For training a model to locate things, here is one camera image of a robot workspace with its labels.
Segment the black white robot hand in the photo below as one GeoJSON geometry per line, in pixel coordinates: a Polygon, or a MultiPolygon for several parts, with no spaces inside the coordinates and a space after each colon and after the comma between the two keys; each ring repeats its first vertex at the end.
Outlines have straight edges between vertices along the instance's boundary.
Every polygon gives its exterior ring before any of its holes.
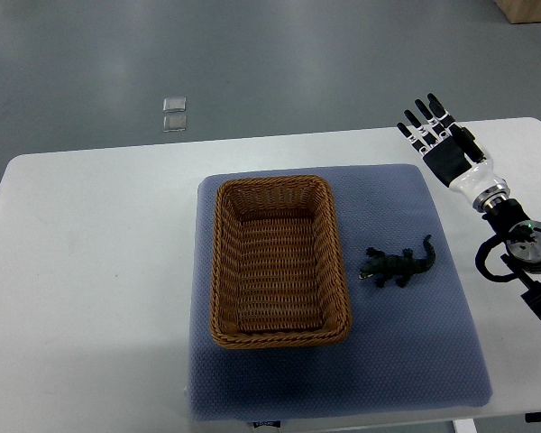
{"type": "Polygon", "coordinates": [[[495,174],[491,156],[437,96],[429,93],[427,101],[418,99],[415,105],[420,115],[406,110],[408,123],[399,122],[397,128],[435,177],[451,191],[464,195],[479,213],[509,199],[509,186],[495,174]]]}

